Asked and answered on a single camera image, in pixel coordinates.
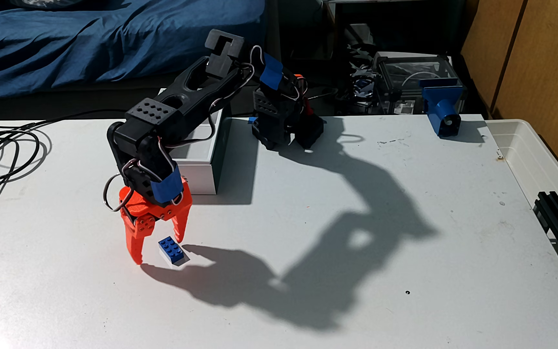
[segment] blue lego brick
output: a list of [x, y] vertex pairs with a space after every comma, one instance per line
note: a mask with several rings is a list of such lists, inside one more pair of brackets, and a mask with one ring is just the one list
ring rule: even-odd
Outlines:
[[180, 249], [180, 246], [171, 237], [166, 237], [159, 241], [159, 245], [163, 252], [167, 255], [167, 258], [171, 260], [172, 264], [184, 258], [184, 252]]

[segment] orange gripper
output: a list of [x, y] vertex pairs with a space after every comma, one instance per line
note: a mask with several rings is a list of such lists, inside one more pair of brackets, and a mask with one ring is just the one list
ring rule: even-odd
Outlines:
[[[180, 203], [177, 205], [170, 204], [165, 208], [152, 204], [141, 196], [141, 194], [134, 192], [133, 196], [126, 204], [126, 208], [131, 216], [136, 217], [135, 224], [128, 218], [126, 211], [124, 211], [123, 208], [120, 209], [120, 214], [126, 228], [126, 245], [128, 247], [128, 252], [130, 253], [130, 257], [133, 257], [133, 260], [138, 265], [143, 261], [141, 257], [143, 239], [144, 237], [152, 235], [154, 223], [157, 218], [163, 220], [171, 219], [172, 222], [174, 222], [175, 240], [179, 243], [182, 242], [184, 230], [187, 228], [189, 210], [191, 204], [193, 204], [189, 184], [184, 178], [182, 178], [182, 185], [184, 186], [184, 190], [182, 191], [182, 200]], [[123, 187], [120, 190], [120, 201], [126, 198], [129, 190], [129, 187]]]

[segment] blue tape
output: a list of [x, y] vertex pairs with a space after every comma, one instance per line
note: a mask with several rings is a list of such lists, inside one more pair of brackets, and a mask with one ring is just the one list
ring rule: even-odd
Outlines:
[[182, 185], [182, 178], [180, 176], [180, 169], [178, 166], [167, 178], [163, 179], [161, 182], [150, 182], [152, 187], [152, 193], [154, 198], [160, 202], [169, 202], [175, 199], [180, 193], [184, 186]]
[[264, 52], [264, 61], [266, 61], [266, 67], [260, 76], [260, 81], [269, 88], [277, 90], [283, 77], [283, 64], [266, 52]]

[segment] bed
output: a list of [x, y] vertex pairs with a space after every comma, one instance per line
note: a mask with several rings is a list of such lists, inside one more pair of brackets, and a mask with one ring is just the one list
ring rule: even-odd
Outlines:
[[261, 44], [265, 0], [104, 0], [68, 11], [4, 9], [0, 98], [179, 71], [207, 55], [212, 28]]

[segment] wooden cabinet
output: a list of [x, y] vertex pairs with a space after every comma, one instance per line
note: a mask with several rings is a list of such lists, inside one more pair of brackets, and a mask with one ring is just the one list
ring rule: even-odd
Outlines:
[[477, 90], [491, 107], [523, 0], [480, 0], [462, 46]]
[[558, 157], [558, 0], [528, 0], [494, 115], [528, 121]]

